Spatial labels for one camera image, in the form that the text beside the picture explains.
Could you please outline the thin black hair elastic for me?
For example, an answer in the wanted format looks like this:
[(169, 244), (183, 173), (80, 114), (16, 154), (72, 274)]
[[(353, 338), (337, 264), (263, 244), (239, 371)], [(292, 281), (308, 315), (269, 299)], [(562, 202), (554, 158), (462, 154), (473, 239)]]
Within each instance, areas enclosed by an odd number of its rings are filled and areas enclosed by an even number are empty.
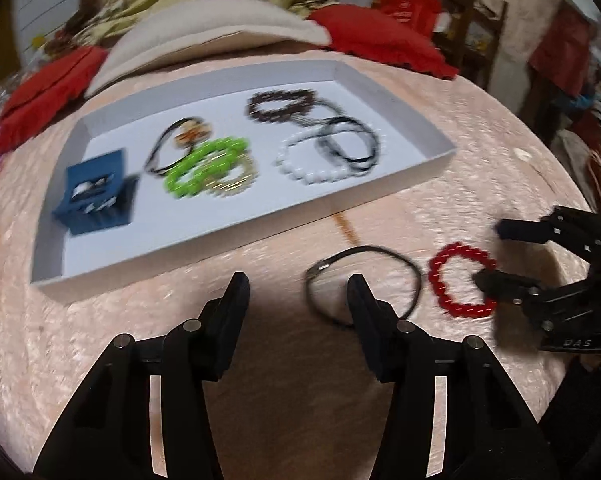
[(356, 176), (369, 174), (381, 155), (378, 133), (349, 116), (327, 119), (318, 131), (316, 146), (329, 162)]

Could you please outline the blue plastic hair claw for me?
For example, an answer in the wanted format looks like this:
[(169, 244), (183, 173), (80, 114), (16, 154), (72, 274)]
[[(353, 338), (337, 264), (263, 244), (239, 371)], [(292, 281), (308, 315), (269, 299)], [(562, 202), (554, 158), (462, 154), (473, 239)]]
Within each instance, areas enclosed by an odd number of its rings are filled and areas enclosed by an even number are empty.
[(127, 226), (139, 177), (126, 174), (126, 154), (117, 150), (69, 166), (64, 194), (53, 217), (73, 236)]

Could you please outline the pink quilted bedspread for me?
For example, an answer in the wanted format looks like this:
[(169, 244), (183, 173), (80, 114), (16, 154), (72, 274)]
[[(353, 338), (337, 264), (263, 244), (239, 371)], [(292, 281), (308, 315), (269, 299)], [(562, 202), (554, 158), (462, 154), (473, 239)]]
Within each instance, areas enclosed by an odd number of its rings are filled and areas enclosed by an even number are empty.
[(303, 275), (358, 244), (385, 246), (426, 266), (460, 240), (502, 270), (557, 286), (586, 263), (555, 245), (500, 243), (501, 218), (535, 220), (586, 203), (555, 156), (517, 116), (463, 78), (439, 80), (363, 60), (360, 72), (419, 110), (456, 144), (437, 179), (234, 252), (63, 306), (29, 283), (46, 185), (76, 117), (4, 160), (0, 174), (0, 444), (31, 470), (66, 403), (120, 333), (162, 335), (219, 296), (231, 275), (252, 299), (229, 372), (205, 388), (229, 479), (364, 479), (392, 389), (369, 372), (357, 337), (311, 311)]

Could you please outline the white shallow cardboard tray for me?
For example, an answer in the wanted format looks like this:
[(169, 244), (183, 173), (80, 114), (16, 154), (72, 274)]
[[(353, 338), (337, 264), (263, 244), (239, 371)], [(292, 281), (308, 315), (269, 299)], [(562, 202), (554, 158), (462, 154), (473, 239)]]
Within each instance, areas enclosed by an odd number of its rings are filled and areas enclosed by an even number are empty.
[[(332, 117), (364, 122), (380, 160), (356, 176), (317, 149)], [(53, 217), (69, 166), (117, 150), (139, 177), (131, 222), (73, 236)], [(439, 176), (444, 133), (341, 61), (214, 70), (141, 91), (81, 118), (42, 203), (30, 281), (68, 304), (153, 278)]]

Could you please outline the red plastic bag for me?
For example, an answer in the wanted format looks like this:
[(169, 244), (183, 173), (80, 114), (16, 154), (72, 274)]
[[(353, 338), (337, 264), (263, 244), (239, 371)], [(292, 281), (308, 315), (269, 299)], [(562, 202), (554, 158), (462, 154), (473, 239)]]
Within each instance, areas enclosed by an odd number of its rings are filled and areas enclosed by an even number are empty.
[(379, 0), (378, 9), (425, 37), (433, 35), (443, 12), (441, 0)]

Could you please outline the right red ruffled cushion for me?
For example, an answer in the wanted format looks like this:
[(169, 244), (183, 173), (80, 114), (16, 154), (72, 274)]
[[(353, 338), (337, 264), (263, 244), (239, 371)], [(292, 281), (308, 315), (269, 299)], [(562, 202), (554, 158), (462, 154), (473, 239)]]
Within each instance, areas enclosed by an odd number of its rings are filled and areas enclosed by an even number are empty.
[(378, 10), (331, 4), (311, 12), (309, 19), (329, 32), (333, 51), (441, 79), (458, 75), (429, 38)]

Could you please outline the red ruffled cushion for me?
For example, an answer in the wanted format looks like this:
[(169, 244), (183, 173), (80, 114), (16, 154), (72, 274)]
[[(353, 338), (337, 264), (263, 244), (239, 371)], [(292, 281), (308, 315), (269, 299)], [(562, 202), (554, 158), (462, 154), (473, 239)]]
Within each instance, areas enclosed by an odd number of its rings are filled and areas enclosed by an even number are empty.
[(441, 79), (458, 75), (429, 38), (378, 10), (331, 4), (311, 12), (309, 19), (329, 32), (333, 51)]
[(22, 82), (0, 115), (0, 155), (42, 133), (58, 113), (86, 92), (106, 60), (102, 47), (80, 47)]

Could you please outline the left red ruffled cushion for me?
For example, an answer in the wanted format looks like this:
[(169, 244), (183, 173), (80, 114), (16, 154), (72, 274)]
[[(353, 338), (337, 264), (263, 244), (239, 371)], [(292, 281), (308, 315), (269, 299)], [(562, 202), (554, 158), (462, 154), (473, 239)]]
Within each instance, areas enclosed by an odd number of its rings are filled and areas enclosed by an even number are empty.
[(80, 47), (22, 82), (0, 115), (0, 155), (42, 133), (58, 113), (86, 92), (106, 60), (102, 47)]

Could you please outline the beige pillow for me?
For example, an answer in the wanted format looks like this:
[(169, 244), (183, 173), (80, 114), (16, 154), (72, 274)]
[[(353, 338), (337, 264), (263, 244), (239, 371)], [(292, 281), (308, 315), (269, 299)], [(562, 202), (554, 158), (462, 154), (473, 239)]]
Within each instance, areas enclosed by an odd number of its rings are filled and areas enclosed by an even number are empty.
[(90, 82), (91, 98), (133, 74), (194, 58), (295, 41), (326, 47), (329, 32), (265, 0), (188, 0), (134, 25)]

